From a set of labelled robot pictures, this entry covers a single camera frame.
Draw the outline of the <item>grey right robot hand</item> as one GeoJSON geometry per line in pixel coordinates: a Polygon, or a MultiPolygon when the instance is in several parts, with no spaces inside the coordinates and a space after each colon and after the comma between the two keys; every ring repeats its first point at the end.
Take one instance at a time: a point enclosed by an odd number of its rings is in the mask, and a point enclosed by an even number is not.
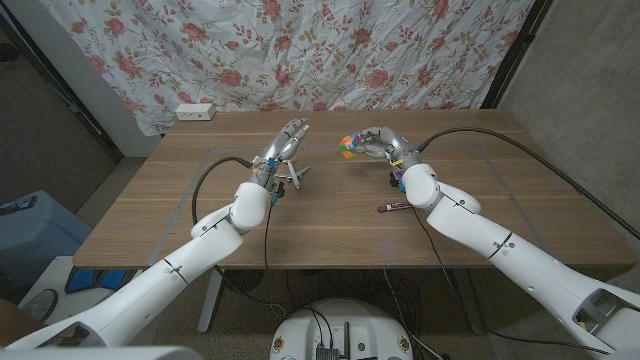
{"type": "Polygon", "coordinates": [[[414,147],[401,135],[388,127],[369,127],[359,132],[359,153],[369,157],[386,158],[393,167],[408,170],[421,164],[422,160],[414,147]]]}

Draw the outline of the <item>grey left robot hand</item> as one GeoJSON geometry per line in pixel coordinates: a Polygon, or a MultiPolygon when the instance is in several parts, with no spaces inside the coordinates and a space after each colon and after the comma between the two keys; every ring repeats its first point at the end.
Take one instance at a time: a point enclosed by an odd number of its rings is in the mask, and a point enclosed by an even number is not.
{"type": "Polygon", "coordinates": [[[309,131],[307,118],[293,119],[288,122],[275,138],[265,147],[262,154],[252,161],[252,174],[248,182],[270,190],[274,185],[277,170],[281,164],[286,164],[289,174],[284,175],[292,182],[297,190],[300,189],[300,175],[308,168],[297,171],[293,165],[295,155],[302,140],[309,131]]]}

